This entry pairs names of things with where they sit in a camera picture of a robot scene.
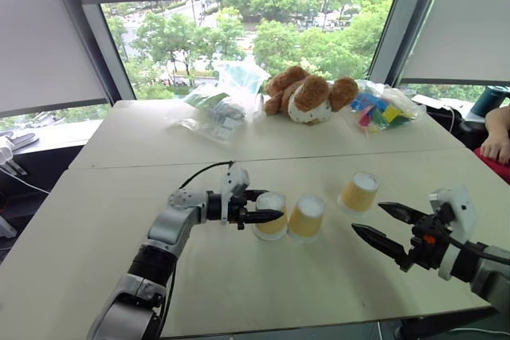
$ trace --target white table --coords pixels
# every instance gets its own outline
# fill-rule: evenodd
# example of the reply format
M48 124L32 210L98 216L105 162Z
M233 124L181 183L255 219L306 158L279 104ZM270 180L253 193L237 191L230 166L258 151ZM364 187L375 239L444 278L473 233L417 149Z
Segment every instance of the white table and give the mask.
M431 315L488 304L458 280L414 266L408 273L358 238L363 222L409 248L410 226L374 207L366 217L336 207L358 170L380 177L378 201L430 212L428 194L466 184L477 208L473 236L510 248L510 189L466 149L298 158L242 164L253 188L302 193L327 204L318 240L256 238L250 228L193 228L178 262L165 335L216 334ZM0 267L2 338L83 339L127 271L167 195L202 165L68 170ZM221 170L196 188L218 190Z
M71 169L302 158L464 147L428 115L397 129L365 136L344 108L313 127L282 115L240 128L230 145L177 122L194 109L179 100L120 101L71 164Z

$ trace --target yellow paper cup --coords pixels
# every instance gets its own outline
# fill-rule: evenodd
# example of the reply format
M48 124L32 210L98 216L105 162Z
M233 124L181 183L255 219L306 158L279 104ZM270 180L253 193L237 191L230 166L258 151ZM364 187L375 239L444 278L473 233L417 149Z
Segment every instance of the yellow paper cup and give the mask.
M281 211L284 215L278 219L265 223L257 223L253 226L255 235L263 240L280 239L287 232L287 209L285 208L285 197L279 193L270 191L263 193L255 202L255 209L271 209Z
M374 203L379 180L372 174L358 172L338 197L339 206L349 213L364 213Z
M288 223L288 234L299 241L311 242L317 238L326 205L314 195L303 195L296 203Z

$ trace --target teddy bear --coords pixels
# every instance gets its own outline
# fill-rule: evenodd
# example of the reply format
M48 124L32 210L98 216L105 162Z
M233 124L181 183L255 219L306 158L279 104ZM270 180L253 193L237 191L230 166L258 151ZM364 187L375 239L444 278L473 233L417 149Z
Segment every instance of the teddy bear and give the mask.
M350 104L358 94L358 85L352 78L342 77L330 86L323 77L293 66L274 76L265 91L271 96L264 104L266 115L282 111L292 121L313 125Z

